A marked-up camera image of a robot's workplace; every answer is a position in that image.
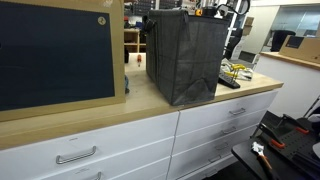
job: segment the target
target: countertop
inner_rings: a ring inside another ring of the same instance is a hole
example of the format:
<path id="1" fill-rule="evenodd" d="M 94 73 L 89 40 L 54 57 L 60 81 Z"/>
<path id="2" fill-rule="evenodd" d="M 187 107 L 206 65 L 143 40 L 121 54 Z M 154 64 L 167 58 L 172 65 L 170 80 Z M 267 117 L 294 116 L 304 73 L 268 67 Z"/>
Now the countertop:
<path id="1" fill-rule="evenodd" d="M 254 73 L 252 81 L 241 81 L 240 89 L 218 84 L 215 99 L 186 106 L 170 106 L 145 71 L 145 56 L 138 67 L 136 54 L 126 64 L 130 93 L 126 103 L 24 118 L 0 123 L 0 149 L 40 142 L 70 134 L 130 122 L 178 110 L 215 103 L 282 87 L 283 83 Z"/>
<path id="2" fill-rule="evenodd" d="M 280 61 L 285 61 L 285 62 L 292 63 L 292 64 L 297 64 L 300 66 L 305 66 L 305 67 L 315 69 L 315 70 L 320 70 L 320 64 L 317 64 L 314 62 L 309 62 L 309 61 L 304 61 L 301 59 L 296 59 L 296 58 L 292 58 L 292 57 L 288 57 L 288 56 L 283 56 L 283 55 L 280 55 L 278 52 L 261 52 L 260 54 L 261 54 L 261 56 L 273 58 L 273 59 L 280 60 Z"/>

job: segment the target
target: black chair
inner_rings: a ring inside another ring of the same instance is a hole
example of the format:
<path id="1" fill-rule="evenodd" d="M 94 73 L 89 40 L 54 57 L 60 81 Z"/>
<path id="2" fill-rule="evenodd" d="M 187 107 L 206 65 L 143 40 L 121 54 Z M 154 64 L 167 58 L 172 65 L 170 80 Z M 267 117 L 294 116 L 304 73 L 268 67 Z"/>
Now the black chair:
<path id="1" fill-rule="evenodd" d="M 271 52 L 279 52 L 281 49 L 281 46 L 286 39 L 288 35 L 295 36 L 296 33 L 293 31 L 287 31 L 287 30 L 277 30 L 273 34 L 273 39 L 272 39 L 272 46 L 270 51 Z"/>
<path id="2" fill-rule="evenodd" d="M 225 49 L 224 58 L 230 59 L 234 48 L 238 45 L 241 40 L 243 29 L 237 28 L 237 30 L 232 31 L 231 37 L 229 38 L 229 43 Z"/>

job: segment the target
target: drawer handle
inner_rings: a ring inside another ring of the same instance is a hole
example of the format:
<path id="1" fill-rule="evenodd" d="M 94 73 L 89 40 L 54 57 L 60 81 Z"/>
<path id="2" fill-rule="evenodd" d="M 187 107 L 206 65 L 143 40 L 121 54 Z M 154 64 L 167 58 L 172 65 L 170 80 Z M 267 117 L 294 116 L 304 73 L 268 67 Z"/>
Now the drawer handle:
<path id="1" fill-rule="evenodd" d="M 92 156 L 94 153 L 96 153 L 96 149 L 97 149 L 97 147 L 93 146 L 91 152 L 89 152 L 87 154 L 80 155 L 80 156 L 76 156 L 76 157 L 73 157 L 73 158 L 70 158 L 70 159 L 65 159 L 65 160 L 60 160 L 61 156 L 58 155 L 57 158 L 56 158 L 56 163 L 57 164 L 64 164 L 64 163 L 68 163 L 68 162 L 71 162 L 71 161 L 82 159 L 82 158 L 85 158 L 85 157 L 88 157 L 88 156 Z"/>
<path id="2" fill-rule="evenodd" d="M 245 108 L 241 108 L 239 111 L 236 111 L 236 112 L 234 112 L 234 111 L 229 111 L 229 113 L 232 114 L 232 115 L 238 115 L 238 114 L 242 114 L 242 113 L 244 113 L 244 112 L 246 112 L 246 109 L 245 109 Z"/>
<path id="3" fill-rule="evenodd" d="M 229 144 L 227 142 L 223 143 L 222 145 L 216 146 L 216 150 L 221 150 L 221 149 L 225 149 L 229 146 Z"/>
<path id="4" fill-rule="evenodd" d="M 94 180 L 100 180 L 101 179 L 101 172 L 98 172 L 98 177 L 95 178 Z"/>
<path id="5" fill-rule="evenodd" d="M 209 161 L 210 163 L 213 163 L 213 162 L 215 162 L 215 161 L 218 161 L 219 159 L 221 159 L 221 155 L 219 155 L 219 156 L 217 156 L 217 157 L 214 157 L 214 158 L 211 158 L 211 159 L 208 159 L 208 161 Z"/>
<path id="6" fill-rule="evenodd" d="M 222 130 L 223 134 L 230 134 L 232 132 L 235 132 L 237 130 L 237 128 L 235 126 L 232 126 L 232 128 L 230 129 L 226 129 L 226 130 Z"/>

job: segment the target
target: black storage bag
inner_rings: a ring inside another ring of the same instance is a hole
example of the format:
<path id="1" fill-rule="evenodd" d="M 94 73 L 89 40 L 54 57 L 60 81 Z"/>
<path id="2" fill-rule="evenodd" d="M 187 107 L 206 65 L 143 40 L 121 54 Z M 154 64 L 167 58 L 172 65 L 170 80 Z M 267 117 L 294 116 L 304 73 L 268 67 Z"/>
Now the black storage bag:
<path id="1" fill-rule="evenodd" d="M 214 99 L 228 21 L 151 10 L 146 68 L 171 105 Z"/>

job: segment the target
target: dark board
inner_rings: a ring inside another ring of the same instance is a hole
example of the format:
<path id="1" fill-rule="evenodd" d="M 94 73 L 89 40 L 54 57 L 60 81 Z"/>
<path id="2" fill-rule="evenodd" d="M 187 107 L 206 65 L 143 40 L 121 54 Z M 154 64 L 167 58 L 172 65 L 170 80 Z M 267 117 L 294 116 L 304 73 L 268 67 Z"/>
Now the dark board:
<path id="1" fill-rule="evenodd" d="M 0 110 L 114 95 L 108 14 L 0 2 Z"/>

